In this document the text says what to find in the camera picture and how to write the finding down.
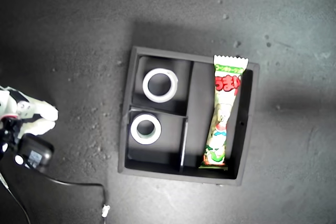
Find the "black cable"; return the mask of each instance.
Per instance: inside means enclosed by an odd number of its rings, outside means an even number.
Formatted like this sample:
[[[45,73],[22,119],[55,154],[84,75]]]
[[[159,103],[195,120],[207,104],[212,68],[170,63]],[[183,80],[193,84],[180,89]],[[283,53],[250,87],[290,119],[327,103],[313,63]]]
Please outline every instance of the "black cable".
[[[26,208],[24,207],[24,205],[22,204],[22,202],[20,201],[20,199],[18,197],[16,197],[13,192],[10,190],[6,179],[4,178],[4,176],[2,175],[2,173],[0,173],[0,176],[2,176],[1,182],[3,184],[3,186],[7,189],[7,191],[9,192],[9,194],[12,196],[12,198],[15,200],[15,202],[20,206],[21,210],[23,211],[23,213],[25,214],[26,220],[28,224],[32,224],[28,215],[28,212],[26,210]]]
[[[100,183],[72,183],[72,182],[64,182],[64,181],[61,181],[61,180],[57,180],[57,179],[54,179],[54,178],[51,178],[49,177],[48,175],[46,174],[43,174],[41,172],[39,172],[38,170],[36,170],[28,161],[27,159],[25,158],[24,159],[25,161],[25,164],[31,169],[33,170],[35,173],[37,173],[38,175],[46,178],[47,180],[53,182],[53,183],[56,183],[56,184],[60,184],[60,185],[64,185],[64,186],[95,186],[95,187],[101,187],[102,188],[102,191],[103,191],[103,204],[102,204],[102,207],[106,206],[107,205],[107,202],[106,202],[106,199],[107,199],[107,193],[106,193],[106,190],[105,190],[105,187],[103,184],[100,184]],[[25,216],[26,216],[26,220],[27,220],[27,223],[28,224],[32,224],[31,221],[30,221],[30,218],[29,218],[29,215],[27,213],[27,210],[26,208],[24,207],[24,205],[20,202],[20,200],[18,198],[15,197],[15,195],[12,193],[12,191],[9,189],[9,187],[6,187],[6,189],[9,191],[10,195],[14,198],[14,200],[16,201],[16,203],[21,207],[22,211],[24,212]],[[102,217],[103,218],[103,223],[106,224],[106,218]]]
[[[24,205],[21,204],[21,202],[19,201],[19,199],[17,199],[17,198],[14,196],[14,194],[12,193],[12,191],[11,191],[9,188],[8,188],[7,190],[9,191],[10,195],[14,198],[14,200],[16,201],[16,203],[21,207],[23,213],[24,213],[25,216],[26,216],[27,223],[28,223],[28,224],[32,224],[31,221],[30,221],[29,215],[28,215],[28,213],[27,213],[27,210],[26,210],[26,208],[24,207]]]
[[[38,175],[46,178],[47,180],[53,182],[53,183],[56,183],[56,184],[60,184],[60,185],[64,185],[64,186],[95,186],[95,187],[100,187],[103,191],[103,203],[102,203],[102,207],[104,207],[105,205],[107,205],[107,193],[106,193],[106,190],[105,190],[105,187],[103,184],[100,184],[100,183],[73,183],[73,182],[65,182],[65,181],[62,181],[62,180],[58,180],[58,179],[54,179],[54,178],[51,178],[49,177],[48,175],[44,174],[44,173],[41,173],[39,172],[38,170],[36,170],[28,161],[27,161],[27,158],[25,157],[25,164],[31,169],[33,170],[35,173],[37,173]]]

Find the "roll of tape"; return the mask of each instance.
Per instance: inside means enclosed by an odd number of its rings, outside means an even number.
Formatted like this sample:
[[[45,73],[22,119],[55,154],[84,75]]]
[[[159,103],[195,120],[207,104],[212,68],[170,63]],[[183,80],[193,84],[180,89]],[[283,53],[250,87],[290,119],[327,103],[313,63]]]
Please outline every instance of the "roll of tape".
[[[169,91],[164,95],[152,94],[148,88],[149,80],[154,75],[159,74],[159,73],[168,76],[168,78],[170,79],[170,83],[171,83]],[[174,95],[177,92],[177,82],[178,82],[177,76],[173,71],[164,69],[164,68],[155,68],[146,74],[142,82],[142,89],[143,89],[144,94],[149,100],[153,102],[157,102],[157,103],[162,103],[162,102],[167,102],[174,97]]]
[[[150,121],[154,125],[153,131],[148,135],[143,135],[138,131],[138,126],[143,121]],[[161,135],[161,124],[158,119],[150,114],[138,115],[132,122],[131,134],[138,143],[140,144],[152,144],[159,139]]]

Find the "gray concrete floor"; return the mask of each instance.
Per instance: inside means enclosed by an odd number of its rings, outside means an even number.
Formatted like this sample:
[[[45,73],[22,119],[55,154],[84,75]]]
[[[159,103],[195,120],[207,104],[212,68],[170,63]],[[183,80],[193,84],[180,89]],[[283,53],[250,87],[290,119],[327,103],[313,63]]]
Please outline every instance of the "gray concrete floor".
[[[108,224],[336,223],[335,39],[336,0],[0,0],[0,84],[57,106],[48,174],[104,183]],[[260,64],[241,187],[117,173],[132,45]],[[98,189],[1,169],[33,223],[99,223]],[[24,223],[1,187],[0,218]]]

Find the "black tray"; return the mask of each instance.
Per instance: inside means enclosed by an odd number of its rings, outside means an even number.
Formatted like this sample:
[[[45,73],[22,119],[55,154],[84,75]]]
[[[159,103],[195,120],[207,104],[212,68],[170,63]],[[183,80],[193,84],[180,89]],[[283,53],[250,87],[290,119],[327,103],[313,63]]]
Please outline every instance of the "black tray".
[[[165,103],[147,99],[144,76],[154,68],[172,70],[179,82],[174,98]],[[199,183],[240,185],[246,164],[259,76],[259,65],[249,63],[242,75],[227,123],[228,170],[198,169],[214,111],[212,57],[133,47],[125,89],[118,172]],[[162,126],[151,145],[136,142],[130,134],[135,116],[149,113]]]

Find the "snack bag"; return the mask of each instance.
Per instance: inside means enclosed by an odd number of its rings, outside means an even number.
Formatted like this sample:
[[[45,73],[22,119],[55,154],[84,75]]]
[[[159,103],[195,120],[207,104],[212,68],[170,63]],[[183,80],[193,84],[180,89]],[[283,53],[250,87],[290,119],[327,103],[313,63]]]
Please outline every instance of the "snack bag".
[[[200,168],[227,169],[225,166],[226,123],[235,101],[240,76],[248,59],[214,56],[215,106]]]

